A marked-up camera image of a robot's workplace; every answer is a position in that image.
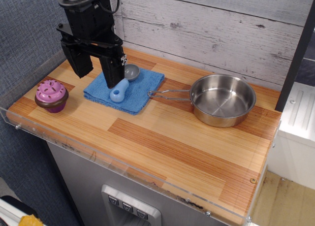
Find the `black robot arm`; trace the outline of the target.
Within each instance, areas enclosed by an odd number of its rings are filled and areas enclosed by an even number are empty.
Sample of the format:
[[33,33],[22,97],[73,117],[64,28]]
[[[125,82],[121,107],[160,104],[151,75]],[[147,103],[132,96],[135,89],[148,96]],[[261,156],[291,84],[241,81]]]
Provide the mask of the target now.
[[59,24],[63,52],[80,78],[93,69],[91,57],[99,59],[108,88],[125,77],[123,41],[114,33],[110,0],[58,0],[68,23]]

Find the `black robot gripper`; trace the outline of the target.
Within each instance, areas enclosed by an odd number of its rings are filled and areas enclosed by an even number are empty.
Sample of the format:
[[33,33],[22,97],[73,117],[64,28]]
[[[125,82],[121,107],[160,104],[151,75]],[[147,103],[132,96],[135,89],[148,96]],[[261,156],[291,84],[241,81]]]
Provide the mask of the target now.
[[110,0],[58,0],[68,24],[60,23],[63,52],[75,74],[82,78],[93,70],[91,56],[99,58],[108,88],[125,77],[126,55],[123,41],[114,33],[114,14]]

